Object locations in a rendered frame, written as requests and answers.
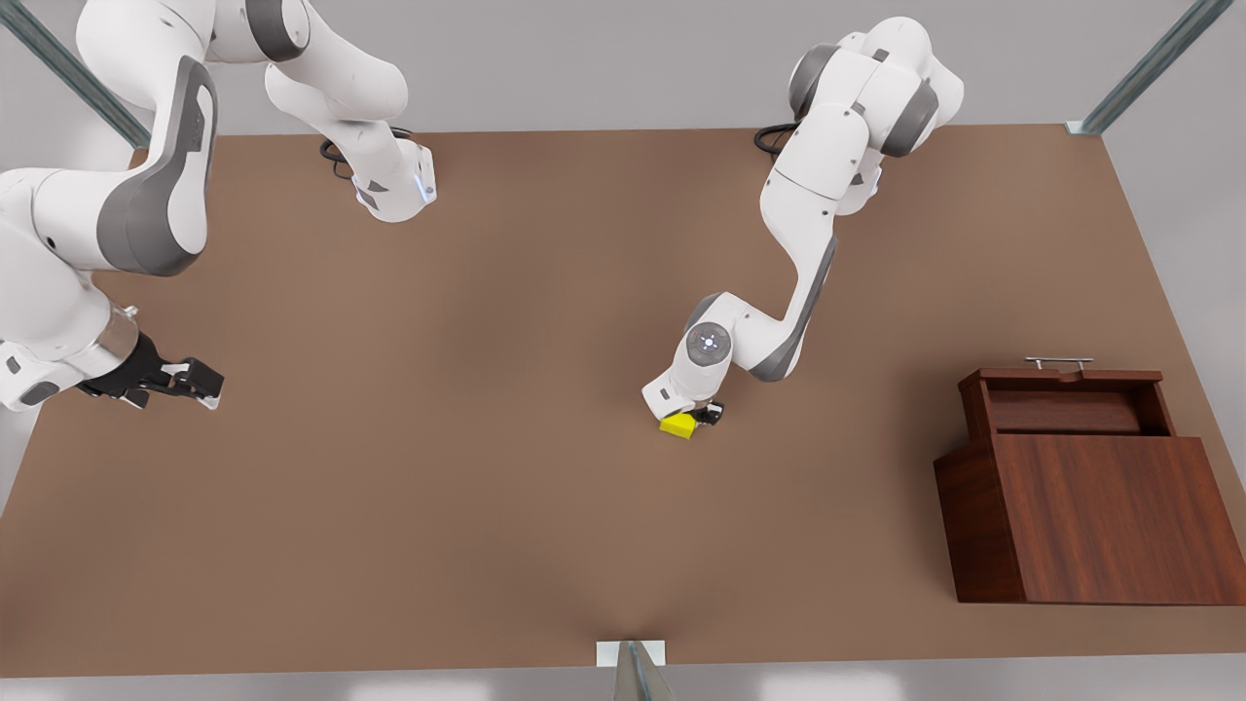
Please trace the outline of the silver frame post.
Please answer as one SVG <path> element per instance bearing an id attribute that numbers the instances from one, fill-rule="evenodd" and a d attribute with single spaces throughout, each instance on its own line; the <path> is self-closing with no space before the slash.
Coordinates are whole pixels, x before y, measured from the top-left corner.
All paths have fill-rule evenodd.
<path id="1" fill-rule="evenodd" d="M 80 59 L 19 0 L 0 0 L 0 25 L 40 59 L 76 96 L 88 105 L 121 138 L 136 149 L 150 146 L 151 134 Z"/>
<path id="2" fill-rule="evenodd" d="M 613 701 L 677 701 L 662 667 L 667 666 L 667 642 L 596 642 L 598 667 L 614 667 Z"/>
<path id="3" fill-rule="evenodd" d="M 1085 120 L 1068 121 L 1065 131 L 1074 136 L 1101 136 L 1232 5 L 1234 0 L 1192 1 Z"/>

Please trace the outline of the dark wooden cabinet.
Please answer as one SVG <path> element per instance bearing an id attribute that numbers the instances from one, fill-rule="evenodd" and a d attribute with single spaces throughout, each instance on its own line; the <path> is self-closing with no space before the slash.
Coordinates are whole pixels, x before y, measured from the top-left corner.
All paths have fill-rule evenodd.
<path id="1" fill-rule="evenodd" d="M 934 462 L 963 603 L 1246 608 L 1192 436 L 992 435 Z"/>

